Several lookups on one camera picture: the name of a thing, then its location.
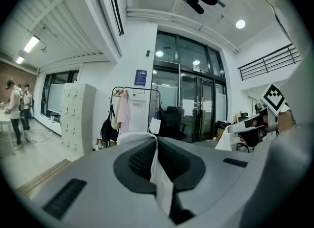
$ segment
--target fluorescent light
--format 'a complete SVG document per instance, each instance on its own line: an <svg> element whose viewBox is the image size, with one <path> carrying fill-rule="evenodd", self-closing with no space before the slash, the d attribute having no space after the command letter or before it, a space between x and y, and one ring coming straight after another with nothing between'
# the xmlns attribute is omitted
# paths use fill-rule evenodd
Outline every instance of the fluorescent light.
<svg viewBox="0 0 314 228"><path fill-rule="evenodd" d="M194 65L194 66L197 66L197 65L199 65L200 63L201 63L201 62L198 61L198 60L193 61L193 65Z"/></svg>
<svg viewBox="0 0 314 228"><path fill-rule="evenodd" d="M244 28L245 27L245 21L244 20L238 20L235 24L235 26L239 29Z"/></svg>
<svg viewBox="0 0 314 228"><path fill-rule="evenodd" d="M16 63L21 64L23 61L24 61L24 58L20 56L20 57L16 60Z"/></svg>
<svg viewBox="0 0 314 228"><path fill-rule="evenodd" d="M33 36L28 42L28 44L26 45L26 47L24 48L24 51L29 53L38 42L39 42L39 39Z"/></svg>
<svg viewBox="0 0 314 228"><path fill-rule="evenodd" d="M157 57L163 57L163 51L157 51L156 53L155 53L155 55L157 56Z"/></svg>

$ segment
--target table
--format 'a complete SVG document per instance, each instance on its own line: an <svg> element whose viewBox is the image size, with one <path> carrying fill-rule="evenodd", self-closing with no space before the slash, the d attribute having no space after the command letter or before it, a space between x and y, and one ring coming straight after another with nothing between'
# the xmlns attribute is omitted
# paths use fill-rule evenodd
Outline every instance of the table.
<svg viewBox="0 0 314 228"><path fill-rule="evenodd" d="M12 131L11 131L11 120L9 116L6 116L4 114L4 110L0 110L0 126L1 126L1 132L3 132L3 127L2 125L7 125L8 126L8 131L9 131L9 142L11 144L12 152L15 155L15 150L14 150L14 144L12 141Z"/></svg>

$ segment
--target wooden floor strip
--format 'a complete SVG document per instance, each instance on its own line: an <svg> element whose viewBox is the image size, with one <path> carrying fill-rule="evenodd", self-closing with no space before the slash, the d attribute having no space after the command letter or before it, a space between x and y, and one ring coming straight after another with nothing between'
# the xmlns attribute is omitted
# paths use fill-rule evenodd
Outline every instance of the wooden floor strip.
<svg viewBox="0 0 314 228"><path fill-rule="evenodd" d="M25 197L29 197L34 190L39 190L47 181L51 180L57 174L59 174L64 168L66 168L71 162L67 159L57 163L44 173L35 177L30 182L24 184L20 188L17 189L17 192L24 195Z"/></svg>

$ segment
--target white locker cabinet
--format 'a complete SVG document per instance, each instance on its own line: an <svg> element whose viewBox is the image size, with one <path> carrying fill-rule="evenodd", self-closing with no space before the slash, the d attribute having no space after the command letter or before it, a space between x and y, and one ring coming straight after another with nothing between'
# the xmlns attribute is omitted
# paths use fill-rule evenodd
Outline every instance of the white locker cabinet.
<svg viewBox="0 0 314 228"><path fill-rule="evenodd" d="M93 109L96 88L66 83L61 108L62 144L79 155L92 151Z"/></svg>

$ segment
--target blue poster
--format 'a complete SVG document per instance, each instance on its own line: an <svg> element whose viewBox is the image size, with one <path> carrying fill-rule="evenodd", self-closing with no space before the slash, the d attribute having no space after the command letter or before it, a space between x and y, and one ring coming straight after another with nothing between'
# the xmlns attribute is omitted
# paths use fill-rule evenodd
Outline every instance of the blue poster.
<svg viewBox="0 0 314 228"><path fill-rule="evenodd" d="M136 70L134 85L146 86L147 70Z"/></svg>

